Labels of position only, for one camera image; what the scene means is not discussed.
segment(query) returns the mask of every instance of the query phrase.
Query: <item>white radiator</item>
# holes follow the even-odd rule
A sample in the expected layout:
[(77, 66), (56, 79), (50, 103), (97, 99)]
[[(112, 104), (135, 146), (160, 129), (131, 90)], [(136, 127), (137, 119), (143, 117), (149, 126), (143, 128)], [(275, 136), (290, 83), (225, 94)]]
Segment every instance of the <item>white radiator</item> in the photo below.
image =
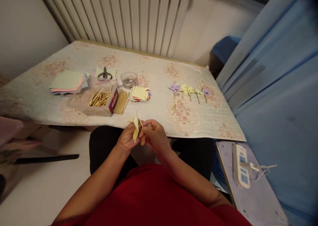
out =
[(70, 41), (172, 57), (189, 0), (45, 0)]

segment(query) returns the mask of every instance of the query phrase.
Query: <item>plastic container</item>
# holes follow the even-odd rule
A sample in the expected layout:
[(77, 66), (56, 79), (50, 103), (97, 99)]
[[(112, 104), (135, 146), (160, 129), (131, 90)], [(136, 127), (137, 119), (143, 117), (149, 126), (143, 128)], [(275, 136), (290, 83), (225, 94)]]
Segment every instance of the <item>plastic container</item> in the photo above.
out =
[[(70, 108), (76, 108), (89, 116), (111, 117), (118, 100), (117, 87), (118, 82), (116, 80), (88, 77), (67, 102), (67, 106)], [(99, 92), (101, 89), (103, 89), (102, 92), (107, 93), (111, 90), (111, 94), (106, 105), (104, 107), (88, 106), (93, 93), (96, 91)]]
[(120, 76), (120, 78), (122, 80), (123, 87), (126, 89), (131, 89), (132, 87), (137, 85), (138, 74), (132, 73), (132, 72), (126, 72), (126, 73), (123, 73)]

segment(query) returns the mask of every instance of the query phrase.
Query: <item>red shirt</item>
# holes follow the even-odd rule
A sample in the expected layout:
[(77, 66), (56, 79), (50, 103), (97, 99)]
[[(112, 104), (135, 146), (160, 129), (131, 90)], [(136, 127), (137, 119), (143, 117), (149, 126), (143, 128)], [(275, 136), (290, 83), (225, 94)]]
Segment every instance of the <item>red shirt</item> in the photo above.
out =
[(132, 169), (96, 209), (59, 226), (97, 225), (246, 225), (232, 206), (206, 208), (155, 163)]

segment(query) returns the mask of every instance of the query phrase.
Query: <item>stack of colored paper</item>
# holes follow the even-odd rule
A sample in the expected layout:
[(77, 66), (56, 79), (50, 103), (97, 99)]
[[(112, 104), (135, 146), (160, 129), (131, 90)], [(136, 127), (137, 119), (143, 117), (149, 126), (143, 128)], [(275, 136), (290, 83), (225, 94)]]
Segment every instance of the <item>stack of colored paper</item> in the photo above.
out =
[(85, 73), (66, 70), (57, 74), (49, 89), (52, 94), (75, 93), (85, 79)]
[[(117, 72), (117, 69), (107, 69), (107, 72), (110, 73), (113, 77), (114, 80), (116, 80), (116, 72)], [(96, 70), (93, 71), (93, 74), (92, 76), (93, 77), (97, 77), (99, 74), (101, 73), (104, 73), (104, 69), (101, 69), (101, 68), (96, 68)]]
[(134, 86), (131, 89), (131, 101), (147, 102), (150, 99), (150, 91), (148, 87)]

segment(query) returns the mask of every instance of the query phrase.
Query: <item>person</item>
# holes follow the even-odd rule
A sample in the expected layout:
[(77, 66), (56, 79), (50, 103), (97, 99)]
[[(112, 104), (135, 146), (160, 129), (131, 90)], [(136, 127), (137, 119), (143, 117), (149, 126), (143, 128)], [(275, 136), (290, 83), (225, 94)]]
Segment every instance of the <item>person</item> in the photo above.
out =
[[(136, 142), (132, 123), (91, 133), (91, 176), (52, 225), (250, 225), (209, 182), (211, 139), (178, 139), (172, 149), (162, 125), (143, 125)], [(139, 142), (161, 164), (138, 166), (130, 152)]]

